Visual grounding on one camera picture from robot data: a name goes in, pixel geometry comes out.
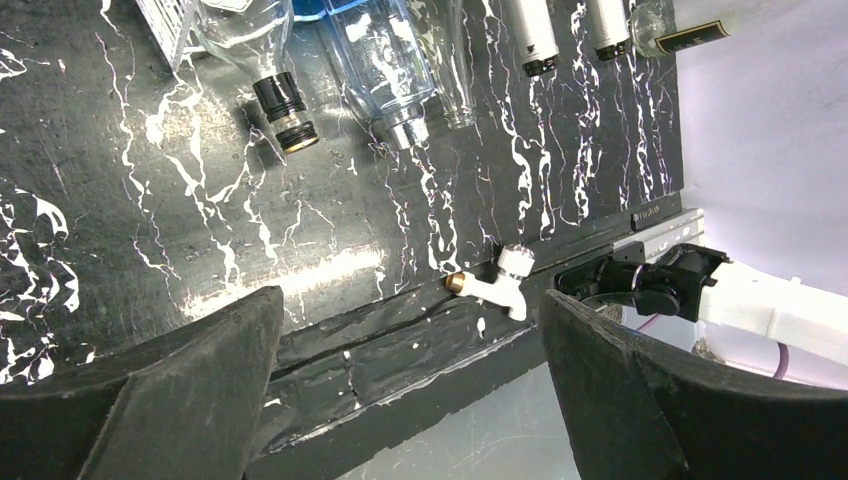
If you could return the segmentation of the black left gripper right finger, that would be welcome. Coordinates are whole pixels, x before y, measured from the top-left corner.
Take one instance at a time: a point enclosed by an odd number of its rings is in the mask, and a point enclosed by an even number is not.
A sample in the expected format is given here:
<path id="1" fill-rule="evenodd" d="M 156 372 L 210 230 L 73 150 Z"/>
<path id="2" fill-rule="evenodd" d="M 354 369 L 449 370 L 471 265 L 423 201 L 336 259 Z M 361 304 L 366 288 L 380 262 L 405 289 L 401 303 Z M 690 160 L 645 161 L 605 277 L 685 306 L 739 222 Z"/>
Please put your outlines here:
<path id="1" fill-rule="evenodd" d="M 558 291 L 539 328 L 584 479 L 843 479 L 847 395 L 721 365 Z"/>

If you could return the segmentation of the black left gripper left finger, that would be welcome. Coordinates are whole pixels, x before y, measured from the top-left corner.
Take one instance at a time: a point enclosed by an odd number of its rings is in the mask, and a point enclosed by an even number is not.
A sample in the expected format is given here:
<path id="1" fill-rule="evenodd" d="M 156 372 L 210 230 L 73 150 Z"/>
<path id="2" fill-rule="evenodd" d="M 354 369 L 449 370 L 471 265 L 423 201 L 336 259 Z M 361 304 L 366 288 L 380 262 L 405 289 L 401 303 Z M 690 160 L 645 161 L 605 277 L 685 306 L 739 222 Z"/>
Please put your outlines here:
<path id="1" fill-rule="evenodd" d="M 1 389 L 5 479 L 240 479 L 284 293 L 261 288 L 122 353 Z"/>

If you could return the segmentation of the square bottle gold label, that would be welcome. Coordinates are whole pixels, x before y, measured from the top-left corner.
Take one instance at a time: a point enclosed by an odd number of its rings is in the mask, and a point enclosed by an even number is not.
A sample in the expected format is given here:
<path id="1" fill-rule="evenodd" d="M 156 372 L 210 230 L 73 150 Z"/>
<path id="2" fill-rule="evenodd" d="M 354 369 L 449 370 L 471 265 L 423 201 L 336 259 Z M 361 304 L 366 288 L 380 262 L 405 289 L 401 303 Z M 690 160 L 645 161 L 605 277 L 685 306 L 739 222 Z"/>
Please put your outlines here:
<path id="1" fill-rule="evenodd" d="M 199 43 L 248 78 L 286 154 L 319 141 L 296 80 L 284 62 L 293 17 L 290 1 L 201 1 L 194 10 Z"/>

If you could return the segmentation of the tall clear bottle black label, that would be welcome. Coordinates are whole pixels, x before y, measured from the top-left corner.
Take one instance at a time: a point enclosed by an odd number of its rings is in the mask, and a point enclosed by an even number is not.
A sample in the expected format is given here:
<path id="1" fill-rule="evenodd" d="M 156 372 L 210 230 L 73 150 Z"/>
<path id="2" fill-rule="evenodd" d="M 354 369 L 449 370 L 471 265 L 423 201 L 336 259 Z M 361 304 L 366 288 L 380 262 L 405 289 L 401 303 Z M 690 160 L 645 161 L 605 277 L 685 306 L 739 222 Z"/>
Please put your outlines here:
<path id="1" fill-rule="evenodd" d="M 655 58 L 704 45 L 775 20 L 800 1 L 640 1 L 629 16 L 631 39 Z"/>

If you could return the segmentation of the dark green wine bottle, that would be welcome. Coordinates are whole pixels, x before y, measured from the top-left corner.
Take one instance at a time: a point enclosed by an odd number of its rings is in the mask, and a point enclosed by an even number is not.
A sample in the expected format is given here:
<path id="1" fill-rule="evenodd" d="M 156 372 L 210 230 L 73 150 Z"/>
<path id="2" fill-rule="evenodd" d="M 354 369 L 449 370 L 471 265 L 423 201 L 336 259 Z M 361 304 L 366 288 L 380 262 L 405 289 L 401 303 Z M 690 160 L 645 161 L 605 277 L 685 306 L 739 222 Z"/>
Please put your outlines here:
<path id="1" fill-rule="evenodd" d="M 621 0 L 587 0 L 586 6 L 598 59 L 610 61 L 625 54 L 630 40 L 625 3 Z"/>

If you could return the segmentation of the blue square glass bottle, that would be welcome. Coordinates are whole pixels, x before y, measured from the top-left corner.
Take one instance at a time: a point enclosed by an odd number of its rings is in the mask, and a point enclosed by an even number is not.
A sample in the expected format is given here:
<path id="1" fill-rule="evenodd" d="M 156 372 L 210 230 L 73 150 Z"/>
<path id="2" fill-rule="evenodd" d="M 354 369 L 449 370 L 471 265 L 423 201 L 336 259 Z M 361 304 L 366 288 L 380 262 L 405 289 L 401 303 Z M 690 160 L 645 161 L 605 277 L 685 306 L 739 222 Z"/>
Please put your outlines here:
<path id="1" fill-rule="evenodd" d="M 318 22 L 354 112 L 399 150 L 426 142 L 424 102 L 436 91 L 404 1 L 295 1 Z"/>

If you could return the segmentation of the clear bottle black gold label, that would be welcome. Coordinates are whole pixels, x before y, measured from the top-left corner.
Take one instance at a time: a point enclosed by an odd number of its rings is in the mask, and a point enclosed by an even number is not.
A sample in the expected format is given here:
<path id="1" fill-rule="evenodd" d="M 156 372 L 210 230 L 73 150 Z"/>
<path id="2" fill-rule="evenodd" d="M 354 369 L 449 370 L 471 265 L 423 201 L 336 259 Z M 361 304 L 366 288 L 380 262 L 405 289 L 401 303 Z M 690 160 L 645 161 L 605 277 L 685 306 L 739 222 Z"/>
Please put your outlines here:
<path id="1" fill-rule="evenodd" d="M 463 1 L 425 1 L 421 10 L 425 51 L 447 125 L 452 130 L 476 123 L 463 5 Z"/>

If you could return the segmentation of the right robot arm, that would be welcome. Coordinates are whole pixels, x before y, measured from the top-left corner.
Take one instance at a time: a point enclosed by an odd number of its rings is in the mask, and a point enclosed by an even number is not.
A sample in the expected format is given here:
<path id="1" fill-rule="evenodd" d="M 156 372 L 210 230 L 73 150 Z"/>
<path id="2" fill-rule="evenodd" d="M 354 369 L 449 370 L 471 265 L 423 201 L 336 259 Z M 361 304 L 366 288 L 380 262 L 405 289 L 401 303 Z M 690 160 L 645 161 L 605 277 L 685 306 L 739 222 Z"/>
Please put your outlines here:
<path id="1" fill-rule="evenodd" d="M 557 275 L 555 288 L 584 302 L 729 326 L 847 362 L 845 296 L 766 274 L 707 247 L 678 244 L 652 262 L 635 251 L 600 256 Z"/>

